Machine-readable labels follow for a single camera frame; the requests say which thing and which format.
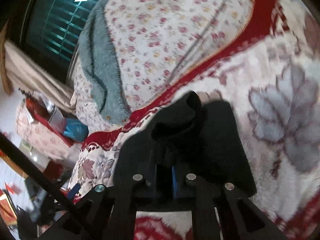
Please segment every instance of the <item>white tiled floor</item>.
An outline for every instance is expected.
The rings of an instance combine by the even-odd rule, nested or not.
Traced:
[[[4,183],[13,183],[20,190],[19,195],[10,194],[15,207],[19,206],[24,210],[32,209],[32,204],[29,199],[29,194],[24,184],[24,178],[10,168],[2,159],[0,159],[0,188],[4,189]],[[19,239],[17,232],[11,232],[15,239]]]

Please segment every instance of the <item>window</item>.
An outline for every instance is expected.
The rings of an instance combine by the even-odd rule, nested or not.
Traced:
[[[79,35],[97,1],[30,1],[21,27],[20,48],[64,83]]]

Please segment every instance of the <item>blue fuzzy blanket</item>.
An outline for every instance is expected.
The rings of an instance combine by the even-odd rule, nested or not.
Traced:
[[[103,119],[123,124],[130,111],[122,95],[118,60],[104,16],[107,1],[98,1],[90,12],[80,34],[79,54],[97,111]]]

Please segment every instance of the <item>blue plastic bag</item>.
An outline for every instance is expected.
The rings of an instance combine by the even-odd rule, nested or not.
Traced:
[[[83,142],[88,136],[88,127],[81,123],[78,119],[66,118],[66,120],[67,125],[63,135],[77,142]]]

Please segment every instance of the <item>blanket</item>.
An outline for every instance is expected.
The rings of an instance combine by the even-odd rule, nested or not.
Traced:
[[[130,111],[122,96],[119,65],[103,14],[107,1],[98,1],[90,12],[79,37],[79,55],[97,111],[103,119],[123,124]]]
[[[193,65],[123,127],[88,137],[69,186],[79,182],[81,194],[112,186],[123,143],[159,109],[190,90],[204,100],[218,95],[233,107],[257,187],[252,201],[289,239],[307,239],[320,218],[319,33],[301,1],[254,0],[250,22],[232,43]],[[160,230],[190,239],[190,214],[170,215],[137,213],[135,239],[161,239]]]
[[[228,45],[252,9],[252,0],[109,0],[105,18],[130,110],[146,106],[195,63]],[[97,112],[80,60],[75,72],[78,119],[90,134],[118,129]]]

